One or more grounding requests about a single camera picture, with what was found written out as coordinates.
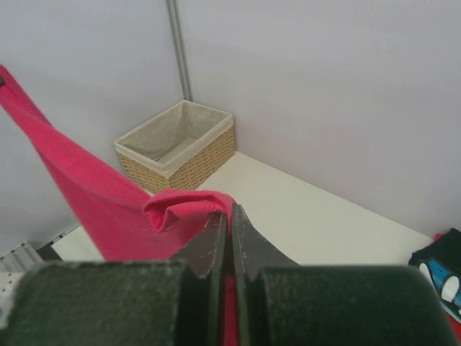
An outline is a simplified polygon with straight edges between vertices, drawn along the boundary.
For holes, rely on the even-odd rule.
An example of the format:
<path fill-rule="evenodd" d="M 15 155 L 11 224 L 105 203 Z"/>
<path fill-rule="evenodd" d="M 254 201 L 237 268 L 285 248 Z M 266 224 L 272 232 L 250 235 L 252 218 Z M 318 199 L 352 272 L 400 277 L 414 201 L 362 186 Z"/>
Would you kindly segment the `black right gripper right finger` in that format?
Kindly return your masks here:
<path fill-rule="evenodd" d="M 238 344 L 269 345 L 264 269 L 299 264 L 256 230 L 242 205 L 233 205 L 231 226 Z"/>

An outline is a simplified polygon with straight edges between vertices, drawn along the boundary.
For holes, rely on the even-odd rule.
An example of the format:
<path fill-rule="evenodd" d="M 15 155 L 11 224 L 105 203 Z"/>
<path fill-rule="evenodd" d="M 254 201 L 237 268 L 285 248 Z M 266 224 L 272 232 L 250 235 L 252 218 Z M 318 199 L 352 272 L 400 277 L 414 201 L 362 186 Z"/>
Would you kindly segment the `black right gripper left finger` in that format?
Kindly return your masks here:
<path fill-rule="evenodd" d="M 175 345 L 223 345 L 227 215 L 211 213 L 203 228 L 172 256 L 186 265 Z"/>

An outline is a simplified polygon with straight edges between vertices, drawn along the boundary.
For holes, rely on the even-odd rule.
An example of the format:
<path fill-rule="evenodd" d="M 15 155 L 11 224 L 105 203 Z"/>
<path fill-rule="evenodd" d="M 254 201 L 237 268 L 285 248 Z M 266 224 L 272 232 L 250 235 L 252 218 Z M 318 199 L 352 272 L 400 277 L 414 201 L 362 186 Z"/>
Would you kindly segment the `magenta pink t-shirt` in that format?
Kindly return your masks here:
<path fill-rule="evenodd" d="M 202 230 L 211 213 L 232 218 L 235 200 L 221 192 L 164 190 L 149 196 L 55 129 L 5 67 L 1 106 L 29 138 L 106 260 L 166 260 Z"/>

